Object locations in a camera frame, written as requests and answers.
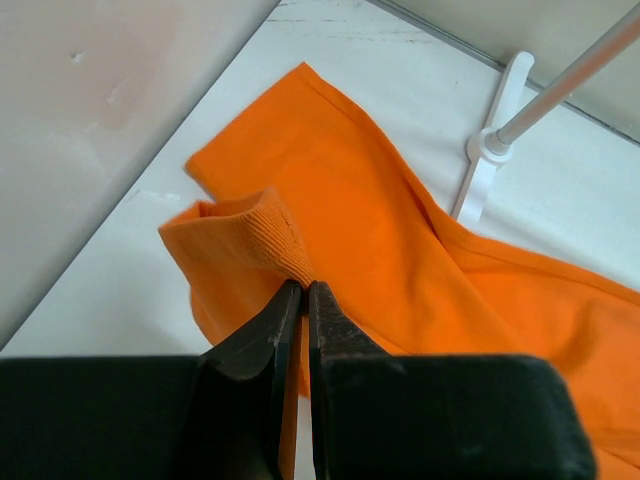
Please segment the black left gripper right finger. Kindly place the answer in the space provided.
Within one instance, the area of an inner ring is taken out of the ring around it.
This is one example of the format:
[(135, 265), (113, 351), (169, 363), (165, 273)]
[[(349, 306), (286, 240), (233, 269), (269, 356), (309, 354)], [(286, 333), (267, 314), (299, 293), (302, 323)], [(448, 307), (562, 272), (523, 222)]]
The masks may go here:
[(593, 479), (567, 386), (520, 354), (394, 356), (309, 290), (313, 461), (320, 479)]

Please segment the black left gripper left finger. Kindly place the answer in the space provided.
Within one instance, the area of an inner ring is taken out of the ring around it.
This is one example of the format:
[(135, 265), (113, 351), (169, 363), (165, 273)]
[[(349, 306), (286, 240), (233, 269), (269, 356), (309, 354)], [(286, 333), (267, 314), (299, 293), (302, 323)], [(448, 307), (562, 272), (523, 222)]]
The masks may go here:
[(5, 358), (5, 479), (290, 479), (301, 286), (197, 356)]

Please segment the orange trousers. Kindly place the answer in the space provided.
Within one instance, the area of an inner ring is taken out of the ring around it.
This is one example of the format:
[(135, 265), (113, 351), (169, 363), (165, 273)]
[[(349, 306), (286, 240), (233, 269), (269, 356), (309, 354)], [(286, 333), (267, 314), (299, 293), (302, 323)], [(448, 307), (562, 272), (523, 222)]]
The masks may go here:
[(528, 353), (567, 381), (602, 479), (639, 475), (639, 295), (452, 219), (356, 103), (301, 64), (186, 165), (161, 226), (217, 344), (280, 285), (328, 283), (394, 354)]

